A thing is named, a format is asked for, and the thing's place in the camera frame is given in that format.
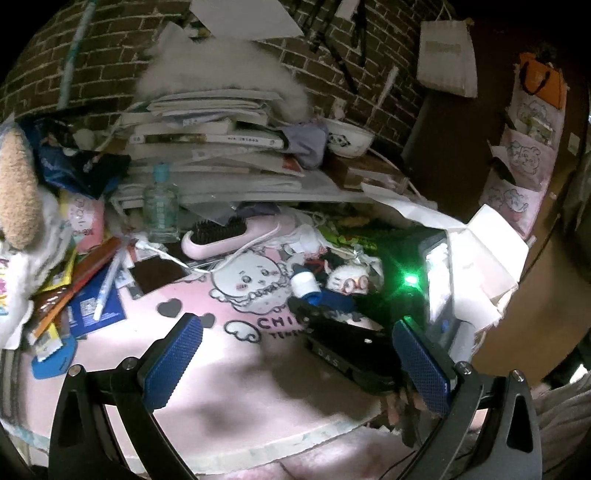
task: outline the green light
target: green light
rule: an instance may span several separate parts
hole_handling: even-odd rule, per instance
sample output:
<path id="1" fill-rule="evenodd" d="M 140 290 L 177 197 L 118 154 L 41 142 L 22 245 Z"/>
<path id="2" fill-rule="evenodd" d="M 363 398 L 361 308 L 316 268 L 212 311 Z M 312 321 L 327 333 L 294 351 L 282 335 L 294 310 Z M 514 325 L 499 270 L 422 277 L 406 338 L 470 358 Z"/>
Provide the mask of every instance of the green light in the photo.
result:
<path id="1" fill-rule="evenodd" d="M 404 283 L 409 287 L 418 286 L 418 277 L 416 275 L 406 275 L 404 277 Z"/>

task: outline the stuffed animal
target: stuffed animal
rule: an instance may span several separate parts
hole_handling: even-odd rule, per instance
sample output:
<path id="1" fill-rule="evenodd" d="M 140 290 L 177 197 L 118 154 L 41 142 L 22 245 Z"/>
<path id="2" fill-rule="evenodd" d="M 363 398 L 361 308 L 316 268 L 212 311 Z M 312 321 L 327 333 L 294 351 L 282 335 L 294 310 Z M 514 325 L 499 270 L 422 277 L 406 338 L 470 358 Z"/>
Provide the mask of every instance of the stuffed animal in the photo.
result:
<path id="1" fill-rule="evenodd" d="M 0 229 L 10 245 L 28 247 L 43 223 L 33 154 L 20 127 L 0 125 Z"/>

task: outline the bottle cap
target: bottle cap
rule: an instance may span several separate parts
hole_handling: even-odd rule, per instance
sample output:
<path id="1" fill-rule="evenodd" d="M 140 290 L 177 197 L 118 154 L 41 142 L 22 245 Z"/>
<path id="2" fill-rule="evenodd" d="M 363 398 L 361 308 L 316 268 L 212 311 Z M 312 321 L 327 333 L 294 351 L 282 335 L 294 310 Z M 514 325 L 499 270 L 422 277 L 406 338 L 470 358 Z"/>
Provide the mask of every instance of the bottle cap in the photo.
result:
<path id="1" fill-rule="evenodd" d="M 154 166 L 154 181 L 165 183 L 170 179 L 170 170 L 167 163 L 159 163 Z"/>

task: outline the pink hair brush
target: pink hair brush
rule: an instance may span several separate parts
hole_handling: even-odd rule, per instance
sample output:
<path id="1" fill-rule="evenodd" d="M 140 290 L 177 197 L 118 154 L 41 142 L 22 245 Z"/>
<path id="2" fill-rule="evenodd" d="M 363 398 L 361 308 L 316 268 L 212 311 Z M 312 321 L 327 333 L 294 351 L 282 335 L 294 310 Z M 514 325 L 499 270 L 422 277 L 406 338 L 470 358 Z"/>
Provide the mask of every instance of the pink hair brush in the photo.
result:
<path id="1" fill-rule="evenodd" d="M 295 228 L 295 220 L 287 215 L 234 217 L 226 226 L 205 220 L 185 233 L 181 248 L 189 258 L 203 260 L 287 235 Z"/>

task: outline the pen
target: pen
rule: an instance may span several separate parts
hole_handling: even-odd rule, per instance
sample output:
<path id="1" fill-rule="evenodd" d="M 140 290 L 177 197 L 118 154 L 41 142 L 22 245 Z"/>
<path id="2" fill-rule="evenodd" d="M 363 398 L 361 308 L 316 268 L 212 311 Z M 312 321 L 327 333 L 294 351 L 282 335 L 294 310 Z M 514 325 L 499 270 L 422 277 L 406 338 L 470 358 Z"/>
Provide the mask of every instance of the pen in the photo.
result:
<path id="1" fill-rule="evenodd" d="M 113 282 L 115 281 L 115 277 L 117 276 L 119 267 L 121 266 L 125 258 L 128 245 L 129 241 L 123 241 L 121 248 L 119 249 L 115 257 L 111 261 L 111 264 L 109 265 L 107 275 L 100 286 L 99 294 L 96 298 L 95 313 L 93 315 L 93 320 L 95 322 L 98 322 L 100 320 L 100 316 L 103 315 L 103 309 L 105 308 L 105 304 L 107 303 L 109 293 L 111 293 L 111 288 L 113 287 Z"/>

